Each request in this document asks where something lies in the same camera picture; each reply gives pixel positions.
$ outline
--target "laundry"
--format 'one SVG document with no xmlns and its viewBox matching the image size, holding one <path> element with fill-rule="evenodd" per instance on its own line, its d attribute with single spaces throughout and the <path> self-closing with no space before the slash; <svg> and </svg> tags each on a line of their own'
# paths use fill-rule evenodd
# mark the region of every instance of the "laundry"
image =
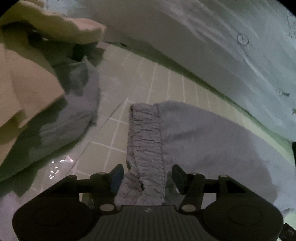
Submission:
<svg viewBox="0 0 296 241">
<path fill-rule="evenodd" d="M 86 59 L 54 66 L 63 97 L 35 116 L 0 166 L 0 182 L 66 144 L 77 140 L 97 119 L 99 74 Z"/>
<path fill-rule="evenodd" d="M 121 205 L 175 205 L 184 196 L 170 176 L 178 164 L 209 179 L 228 175 L 268 202 L 283 216 L 296 209 L 296 173 L 283 157 L 245 128 L 198 107 L 168 101 L 133 104 L 127 165 L 115 198 Z M 215 199 L 204 197 L 203 207 Z"/>
<path fill-rule="evenodd" d="M 95 21 L 65 18 L 43 6 L 39 0 L 20 0 L 0 18 L 0 164 L 28 122 L 64 94 L 50 63 L 29 44 L 28 34 L 89 44 L 100 41 L 105 31 Z"/>
</svg>

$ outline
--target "crumpled fabric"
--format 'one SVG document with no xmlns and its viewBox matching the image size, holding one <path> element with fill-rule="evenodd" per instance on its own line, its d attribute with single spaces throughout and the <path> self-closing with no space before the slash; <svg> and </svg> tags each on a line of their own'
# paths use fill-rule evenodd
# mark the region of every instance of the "crumpled fabric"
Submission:
<svg viewBox="0 0 296 241">
<path fill-rule="evenodd" d="M 273 147 L 219 115 L 180 102 L 133 104 L 130 109 L 126 173 L 115 198 L 121 205 L 175 205 L 171 170 L 208 179 L 228 175 L 277 207 L 296 209 L 295 169 Z M 203 208 L 214 201 L 204 197 Z"/>
<path fill-rule="evenodd" d="M 87 59 L 64 59 L 53 68 L 65 94 L 35 116 L 19 135 L 0 166 L 0 182 L 77 140 L 96 123 L 100 97 L 97 69 Z"/>
<path fill-rule="evenodd" d="M 0 17 L 0 165 L 28 122 L 63 94 L 56 74 L 28 36 L 69 44 L 102 40 L 105 26 L 42 9 L 39 0 L 20 0 Z"/>
</svg>

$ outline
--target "beige garment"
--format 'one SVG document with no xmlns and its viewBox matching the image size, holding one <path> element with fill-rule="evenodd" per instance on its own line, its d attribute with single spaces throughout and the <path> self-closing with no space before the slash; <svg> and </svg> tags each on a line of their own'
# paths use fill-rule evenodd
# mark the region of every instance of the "beige garment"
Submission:
<svg viewBox="0 0 296 241">
<path fill-rule="evenodd" d="M 20 0 L 0 18 L 0 165 L 28 121 L 64 93 L 45 57 L 29 45 L 28 32 L 88 44 L 102 40 L 105 31 L 97 22 L 65 18 L 43 6 Z"/>
</svg>

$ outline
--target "tile grout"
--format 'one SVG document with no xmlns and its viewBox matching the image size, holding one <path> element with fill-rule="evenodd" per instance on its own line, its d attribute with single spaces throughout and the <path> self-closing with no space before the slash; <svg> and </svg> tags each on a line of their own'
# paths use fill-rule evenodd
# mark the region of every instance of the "tile grout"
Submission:
<svg viewBox="0 0 296 241">
<path fill-rule="evenodd" d="M 125 124 L 125 125 L 129 125 L 129 123 L 127 123 L 127 122 L 124 122 L 124 121 L 121 121 L 121 120 L 116 120 L 116 119 L 114 119 L 114 118 L 109 118 L 109 120 L 112 120 L 112 121 L 117 121 L 117 122 L 119 122 L 119 123 L 122 123 L 122 124 Z"/>
<path fill-rule="evenodd" d="M 209 101 L 209 94 L 207 93 L 207 103 L 209 104 L 209 109 L 211 111 L 211 105 L 210 105 L 210 101 Z"/>
<path fill-rule="evenodd" d="M 170 98 L 169 89 L 170 89 L 170 69 L 168 70 L 168 90 L 167 90 L 167 100 Z"/>
<path fill-rule="evenodd" d="M 114 48 L 114 51 L 112 51 L 112 53 L 110 54 L 110 56 L 108 58 L 105 58 L 107 60 L 110 60 L 110 58 L 118 51 L 118 48 Z"/>
<path fill-rule="evenodd" d="M 237 118 L 237 113 L 236 113 L 236 111 L 237 111 L 237 109 L 236 108 L 234 108 L 234 117 L 236 118 L 236 123 L 239 123 L 239 119 Z"/>
<path fill-rule="evenodd" d="M 220 116 L 222 116 L 222 112 L 221 112 L 221 106 L 220 106 L 219 97 L 216 95 L 216 98 L 217 98 L 217 102 L 218 102 L 218 112 L 219 112 L 219 115 L 220 115 Z"/>
<path fill-rule="evenodd" d="M 242 115 L 242 122 L 243 122 L 243 124 L 244 124 L 244 127 L 250 131 L 249 124 L 248 124 L 248 122 L 246 122 L 245 119 L 244 119 L 244 118 L 247 118 L 247 117 L 245 117 L 244 114 L 242 114 L 242 113 L 241 113 L 241 115 Z"/>
<path fill-rule="evenodd" d="M 235 109 L 235 116 L 236 116 L 236 118 L 237 118 L 237 123 L 238 123 L 239 125 L 241 125 L 241 124 L 239 123 L 239 111 L 238 111 L 237 109 Z M 241 118 L 241 123 L 243 124 L 243 125 L 241 125 L 241 126 L 245 127 L 245 126 L 244 126 L 244 121 L 242 120 L 242 118 Z"/>
<path fill-rule="evenodd" d="M 127 103 L 127 100 L 125 100 L 124 104 L 123 104 L 123 107 L 122 107 L 122 110 L 121 110 L 121 113 L 120 113 L 120 116 L 119 116 L 119 120 L 121 120 L 122 116 L 123 116 L 123 113 L 124 113 L 124 109 L 126 107 L 126 103 Z M 106 171 L 106 167 L 107 167 L 107 164 L 108 164 L 108 161 L 109 161 L 109 158 L 110 158 L 110 153 L 111 153 L 111 147 L 113 147 L 113 143 L 114 143 L 114 140 L 115 140 L 115 136 L 117 134 L 117 131 L 118 131 L 118 128 L 119 128 L 119 122 L 117 122 L 117 126 L 116 126 L 116 129 L 115 129 L 115 132 L 113 134 L 113 138 L 112 138 L 112 141 L 111 141 L 111 144 L 110 144 L 110 148 L 109 148 L 109 151 L 108 151 L 108 154 L 107 154 L 107 157 L 106 157 L 106 160 L 105 160 L 105 164 L 104 164 L 104 172 Z"/>
<path fill-rule="evenodd" d="M 121 66 L 123 66 L 126 62 L 126 60 L 129 58 L 129 56 L 131 55 L 131 52 L 129 52 L 126 56 L 126 58 L 124 59 L 124 61 L 122 62 Z"/>
<path fill-rule="evenodd" d="M 197 100 L 197 107 L 199 107 L 196 85 L 197 85 L 197 84 L 194 83 L 194 86 L 195 86 L 195 93 L 196 93 L 196 100 Z"/>
<path fill-rule="evenodd" d="M 113 146 L 105 145 L 105 144 L 100 143 L 100 142 L 91 141 L 91 143 L 93 143 L 93 144 L 97 144 L 97 145 L 100 145 L 100 146 L 104 146 L 104 147 L 108 147 L 108 148 L 110 148 L 110 149 L 112 149 L 112 150 L 116 150 L 116 151 L 120 151 L 120 152 L 123 152 L 123 153 L 127 153 L 126 151 L 123 151 L 123 150 L 121 150 L 121 149 L 115 148 L 115 147 L 113 147 Z"/>
<path fill-rule="evenodd" d="M 182 75 L 182 84 L 183 84 L 183 102 L 185 103 L 185 88 L 184 88 L 184 76 Z"/>
<path fill-rule="evenodd" d="M 153 76 L 152 76 L 151 85 L 150 85 L 150 89 L 149 89 L 149 93 L 148 93 L 147 104 L 149 104 L 149 100 L 150 100 L 152 85 L 153 85 L 154 78 L 155 78 L 156 67 L 157 67 L 157 63 L 155 63 L 154 70 L 153 70 Z"/>
<path fill-rule="evenodd" d="M 139 69 L 140 69 L 140 67 L 142 66 L 143 59 L 144 59 L 144 57 L 141 57 L 141 62 L 140 62 L 139 66 L 138 66 L 138 68 L 137 68 L 137 70 L 136 70 L 136 73 L 137 73 L 137 74 L 140 74 L 140 73 L 139 73 Z"/>
</svg>

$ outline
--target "gray cloth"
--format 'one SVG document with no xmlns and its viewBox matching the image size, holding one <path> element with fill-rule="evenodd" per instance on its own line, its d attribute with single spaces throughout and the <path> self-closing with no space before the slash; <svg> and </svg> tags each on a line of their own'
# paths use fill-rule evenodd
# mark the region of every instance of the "gray cloth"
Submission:
<svg viewBox="0 0 296 241">
<path fill-rule="evenodd" d="M 294 168 L 247 129 L 179 102 L 134 104 L 130 109 L 127 164 L 116 205 L 180 205 L 170 176 L 187 173 L 217 179 L 226 174 L 274 204 L 285 216 L 296 209 Z M 204 198 L 203 207 L 215 199 Z"/>
<path fill-rule="evenodd" d="M 86 59 L 64 59 L 54 70 L 65 94 L 29 122 L 0 166 L 0 181 L 75 141 L 96 120 L 100 96 L 97 69 Z"/>
</svg>

